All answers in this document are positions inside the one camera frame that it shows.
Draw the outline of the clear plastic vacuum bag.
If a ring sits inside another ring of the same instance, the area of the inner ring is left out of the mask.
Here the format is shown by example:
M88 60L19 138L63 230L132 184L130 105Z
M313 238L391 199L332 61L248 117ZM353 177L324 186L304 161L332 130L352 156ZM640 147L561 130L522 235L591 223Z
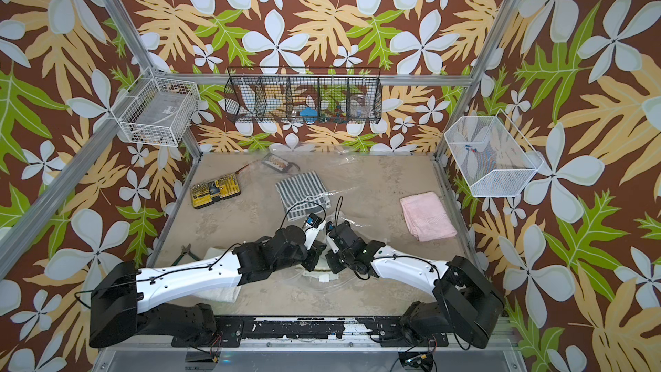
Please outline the clear plastic vacuum bag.
M385 278L420 289L440 301L451 289L468 287L463 270L466 258L450 262L432 262L405 255L385 243L363 239L348 220L341 220L343 200L337 200L335 215L327 215L332 193L317 172L298 172L275 184L285 208L283 222L275 235L258 241L254 277L266 278L271 273L300 265L313 271L324 258L330 271L338 274L349 270L361 280ZM293 224L302 220L303 225Z

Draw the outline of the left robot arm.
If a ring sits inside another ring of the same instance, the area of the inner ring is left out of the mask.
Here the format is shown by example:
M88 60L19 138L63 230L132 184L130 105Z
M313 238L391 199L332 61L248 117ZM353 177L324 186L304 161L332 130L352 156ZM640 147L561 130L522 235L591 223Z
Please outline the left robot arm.
M261 282L296 265L313 270L325 249L316 240L324 225L308 221L304 227L280 228L272 237L185 265L138 270L119 263L90 293L91 347L109 347L138 334L171 335L195 344L212 340L215 324L210 307L176 308L173 301Z

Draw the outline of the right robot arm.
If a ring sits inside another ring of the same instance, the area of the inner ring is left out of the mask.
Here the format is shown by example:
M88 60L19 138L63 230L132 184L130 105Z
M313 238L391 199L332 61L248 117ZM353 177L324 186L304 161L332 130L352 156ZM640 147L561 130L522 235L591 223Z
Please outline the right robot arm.
M504 296L467 258L431 261L361 238L349 222L328 222L327 262L333 272L349 270L361 280L401 282L432 296L434 303L415 301L399 318L394 341L424 344L453 335L464 350L485 349L501 313Z

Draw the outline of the pale green towel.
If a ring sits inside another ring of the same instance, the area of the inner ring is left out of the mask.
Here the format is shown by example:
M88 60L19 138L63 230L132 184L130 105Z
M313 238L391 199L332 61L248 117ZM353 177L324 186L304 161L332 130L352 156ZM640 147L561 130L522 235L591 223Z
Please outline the pale green towel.
M332 269L327 261L327 254L323 254L319 257L318 262L316 263L313 273L317 274L332 274Z

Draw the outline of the green white striped towel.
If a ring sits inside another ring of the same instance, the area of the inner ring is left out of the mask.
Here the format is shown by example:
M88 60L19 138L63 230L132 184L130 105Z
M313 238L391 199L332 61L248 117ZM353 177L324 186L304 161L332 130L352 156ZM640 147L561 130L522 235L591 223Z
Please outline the green white striped towel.
M275 184L288 221L299 220L310 213L331 207L330 192L317 172L303 172Z

